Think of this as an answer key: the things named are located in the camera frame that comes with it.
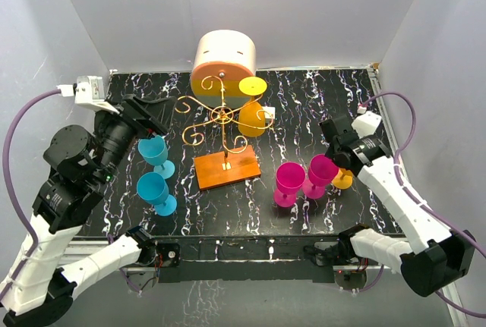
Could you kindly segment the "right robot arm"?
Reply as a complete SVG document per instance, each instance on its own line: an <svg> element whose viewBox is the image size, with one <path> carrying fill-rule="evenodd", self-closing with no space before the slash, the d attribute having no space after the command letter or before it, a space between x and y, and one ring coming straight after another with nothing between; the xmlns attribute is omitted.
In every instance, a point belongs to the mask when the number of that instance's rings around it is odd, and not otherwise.
<svg viewBox="0 0 486 327"><path fill-rule="evenodd" d="M468 274L474 255L471 235L435 219L413 187L397 179L398 165L375 135L377 125L371 119L381 120L367 113L322 121L320 129L329 144L326 155L377 196L406 240L358 224L340 232L337 244L326 251L349 264L372 259L400 273L416 294L427 297Z"/></svg>

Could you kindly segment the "orange wine glass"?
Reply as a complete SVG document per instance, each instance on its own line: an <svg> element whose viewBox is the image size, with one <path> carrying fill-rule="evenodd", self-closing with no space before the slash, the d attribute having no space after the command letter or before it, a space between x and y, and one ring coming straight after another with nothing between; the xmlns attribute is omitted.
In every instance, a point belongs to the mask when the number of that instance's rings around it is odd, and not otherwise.
<svg viewBox="0 0 486 327"><path fill-rule="evenodd" d="M259 137L264 133L266 120L259 99L267 90L267 83L259 77L246 77L238 85L239 90L250 99L238 115L238 130L246 137Z"/></svg>
<svg viewBox="0 0 486 327"><path fill-rule="evenodd" d="M349 189L353 183L353 173L350 170L340 168L332 180L332 185L340 190Z"/></svg>

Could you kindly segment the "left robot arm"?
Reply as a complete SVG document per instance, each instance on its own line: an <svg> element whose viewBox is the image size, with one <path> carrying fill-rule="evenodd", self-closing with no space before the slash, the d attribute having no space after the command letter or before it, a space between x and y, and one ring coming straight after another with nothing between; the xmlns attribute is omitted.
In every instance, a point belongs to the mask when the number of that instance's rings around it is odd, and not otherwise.
<svg viewBox="0 0 486 327"><path fill-rule="evenodd" d="M31 217L21 219L27 236L1 284L6 326L51 325L90 286L125 266L155 260L156 241L137 226L75 263L59 262L102 202L99 189L113 179L132 143L169 132L175 104L172 96L146 100L127 95L113 110L95 114L93 131L72 124L54 134L43 155L49 177Z"/></svg>

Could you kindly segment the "orange wine glass front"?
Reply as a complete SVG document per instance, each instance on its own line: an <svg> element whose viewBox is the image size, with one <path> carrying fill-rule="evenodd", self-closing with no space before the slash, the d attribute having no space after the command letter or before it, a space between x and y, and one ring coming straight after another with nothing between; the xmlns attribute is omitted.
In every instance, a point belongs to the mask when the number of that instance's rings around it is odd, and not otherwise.
<svg viewBox="0 0 486 327"><path fill-rule="evenodd" d="M350 170L340 168L332 180L332 185L340 190L349 189L353 183L353 173Z"/></svg>

